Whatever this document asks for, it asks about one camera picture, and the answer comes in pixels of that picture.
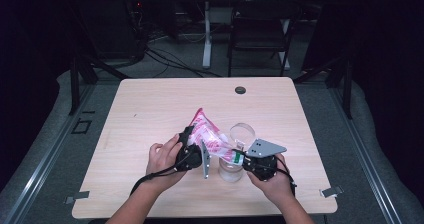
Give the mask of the black folding chair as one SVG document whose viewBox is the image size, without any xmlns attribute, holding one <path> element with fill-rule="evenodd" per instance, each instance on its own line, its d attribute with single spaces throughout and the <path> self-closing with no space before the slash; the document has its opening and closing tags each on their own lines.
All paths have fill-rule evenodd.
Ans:
<svg viewBox="0 0 424 224">
<path fill-rule="evenodd" d="M 283 53 L 280 75 L 284 74 L 294 24 L 302 15 L 295 0 L 242 0 L 231 13 L 227 49 L 228 76 L 232 76 L 233 52 Z"/>
</svg>

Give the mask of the aluminium floor rail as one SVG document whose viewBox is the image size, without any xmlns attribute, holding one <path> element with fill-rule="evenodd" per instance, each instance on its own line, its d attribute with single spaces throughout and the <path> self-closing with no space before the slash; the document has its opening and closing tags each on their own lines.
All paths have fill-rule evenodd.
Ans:
<svg viewBox="0 0 424 224">
<path fill-rule="evenodd" d="M 65 139 L 77 122 L 78 114 L 94 89 L 93 85 L 82 88 L 80 104 L 72 115 L 69 115 L 67 106 L 69 92 L 67 90 L 59 92 L 59 97 L 40 133 L 0 192 L 0 224 L 22 222 L 54 167 L 64 147 Z"/>
<path fill-rule="evenodd" d="M 380 207 L 380 210 L 386 220 L 387 224 L 403 224 L 401 217 L 395 208 L 389 193 L 383 184 L 380 175 L 375 168 L 375 165 L 364 145 L 364 142 L 357 130 L 355 123 L 349 119 L 342 107 L 342 97 L 337 89 L 330 88 L 329 93 L 333 102 L 336 105 L 339 115 L 343 120 L 348 132 L 353 140 L 352 148 L 361 165 L 361 168 L 366 176 L 370 185 L 372 193 Z"/>
</svg>

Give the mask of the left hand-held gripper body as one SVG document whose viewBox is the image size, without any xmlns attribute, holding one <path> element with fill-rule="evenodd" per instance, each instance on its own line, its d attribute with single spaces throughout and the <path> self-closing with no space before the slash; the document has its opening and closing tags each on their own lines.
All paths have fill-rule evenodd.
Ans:
<svg viewBox="0 0 424 224">
<path fill-rule="evenodd" d="M 198 167 L 202 167 L 203 177 L 209 178 L 211 155 L 204 142 L 201 145 L 192 144 L 184 146 L 180 149 L 176 162 L 175 170 L 177 172 L 184 172 Z"/>
</svg>

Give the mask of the dark computer cabinet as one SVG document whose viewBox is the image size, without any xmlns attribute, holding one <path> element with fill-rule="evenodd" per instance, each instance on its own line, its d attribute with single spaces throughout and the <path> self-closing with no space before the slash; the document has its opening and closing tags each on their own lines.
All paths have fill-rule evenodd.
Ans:
<svg viewBox="0 0 424 224">
<path fill-rule="evenodd" d="M 88 35 L 101 59 L 144 56 L 143 45 L 137 44 L 124 1 L 80 0 L 78 4 Z"/>
</svg>

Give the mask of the black metal stand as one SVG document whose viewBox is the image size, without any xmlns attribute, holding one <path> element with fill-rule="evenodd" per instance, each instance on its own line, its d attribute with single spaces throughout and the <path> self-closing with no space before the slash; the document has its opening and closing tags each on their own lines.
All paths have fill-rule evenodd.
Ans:
<svg viewBox="0 0 424 224">
<path fill-rule="evenodd" d="M 71 109 L 69 114 L 73 115 L 80 106 L 80 81 L 79 77 L 89 85 L 95 85 L 99 77 L 94 68 L 100 68 L 119 80 L 128 79 L 129 76 L 121 73 L 103 61 L 88 54 L 77 54 L 70 63 L 70 85 L 71 85 Z"/>
<path fill-rule="evenodd" d="M 342 110 L 348 119 L 352 118 L 351 114 L 351 93 L 352 93 L 352 71 L 353 63 L 348 57 L 336 57 L 331 61 L 306 71 L 301 76 L 294 79 L 299 84 L 316 76 L 317 74 L 330 70 L 330 74 L 325 80 L 328 88 L 336 88 L 340 82 L 343 82 Z"/>
</svg>

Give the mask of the person's left hand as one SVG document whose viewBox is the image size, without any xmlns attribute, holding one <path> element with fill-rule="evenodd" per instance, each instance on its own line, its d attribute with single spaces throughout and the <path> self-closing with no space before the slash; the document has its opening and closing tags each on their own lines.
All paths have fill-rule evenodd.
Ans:
<svg viewBox="0 0 424 224">
<path fill-rule="evenodd" d="M 146 173 L 158 173 L 169 169 L 175 164 L 177 154 L 182 147 L 179 142 L 179 135 L 176 134 L 165 144 L 155 143 L 149 150 L 149 161 L 146 167 Z M 175 172 L 170 169 L 159 177 L 154 177 L 147 181 L 148 189 L 155 194 L 161 194 L 176 183 L 178 183 L 185 172 Z"/>
</svg>

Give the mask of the person's right hand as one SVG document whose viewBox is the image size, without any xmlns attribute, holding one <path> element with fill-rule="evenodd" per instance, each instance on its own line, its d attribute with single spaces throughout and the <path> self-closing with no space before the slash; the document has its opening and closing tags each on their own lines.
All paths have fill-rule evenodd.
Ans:
<svg viewBox="0 0 424 224">
<path fill-rule="evenodd" d="M 247 175 L 252 184 L 259 188 L 281 212 L 290 210 L 297 204 L 297 199 L 291 191 L 290 179 L 284 173 L 277 172 L 268 181 L 260 181 L 251 172 L 248 172 Z"/>
</svg>

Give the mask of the pink and white plastic packet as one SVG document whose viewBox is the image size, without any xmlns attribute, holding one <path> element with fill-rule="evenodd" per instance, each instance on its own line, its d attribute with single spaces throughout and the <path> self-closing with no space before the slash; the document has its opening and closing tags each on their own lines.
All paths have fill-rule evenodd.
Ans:
<svg viewBox="0 0 424 224">
<path fill-rule="evenodd" d="M 193 127 L 193 130 L 188 139 L 189 144 L 200 146 L 201 143 L 204 143 L 210 154 L 229 164 L 242 165 L 242 155 L 235 151 L 235 147 L 230 144 L 228 138 L 206 117 L 202 108 L 197 110 L 190 126 Z"/>
</svg>

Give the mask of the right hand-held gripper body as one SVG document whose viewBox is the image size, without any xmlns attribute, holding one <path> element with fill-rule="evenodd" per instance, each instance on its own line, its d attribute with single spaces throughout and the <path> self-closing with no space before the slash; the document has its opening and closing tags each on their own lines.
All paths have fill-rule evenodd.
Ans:
<svg viewBox="0 0 424 224">
<path fill-rule="evenodd" d="M 286 151 L 284 146 L 258 138 L 244 152 L 243 168 L 260 181 L 269 180 L 277 172 L 275 155 Z"/>
</svg>

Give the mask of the grey tape piece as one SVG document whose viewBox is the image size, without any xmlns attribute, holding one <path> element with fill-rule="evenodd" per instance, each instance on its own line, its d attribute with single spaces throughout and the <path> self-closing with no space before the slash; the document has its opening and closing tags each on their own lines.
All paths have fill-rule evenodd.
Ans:
<svg viewBox="0 0 424 224">
<path fill-rule="evenodd" d="M 72 204 L 76 200 L 86 199 L 89 197 L 90 191 L 77 192 L 73 196 L 68 196 L 64 199 L 64 204 Z"/>
<path fill-rule="evenodd" d="M 328 198 L 328 197 L 337 197 L 339 194 L 342 194 L 343 192 L 344 190 L 341 186 L 334 186 L 334 187 L 321 190 L 320 194 L 324 198 Z"/>
</svg>

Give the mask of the glass jar with flip lid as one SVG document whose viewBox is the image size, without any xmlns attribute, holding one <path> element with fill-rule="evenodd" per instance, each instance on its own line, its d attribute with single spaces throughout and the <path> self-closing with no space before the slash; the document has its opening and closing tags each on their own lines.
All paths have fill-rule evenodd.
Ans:
<svg viewBox="0 0 424 224">
<path fill-rule="evenodd" d="M 256 139 L 254 129 L 246 123 L 237 123 L 230 129 L 229 143 L 233 149 L 232 158 L 226 161 L 219 159 L 219 174 L 224 181 L 234 183 L 243 176 L 243 156 L 240 152 L 246 151 Z"/>
</svg>

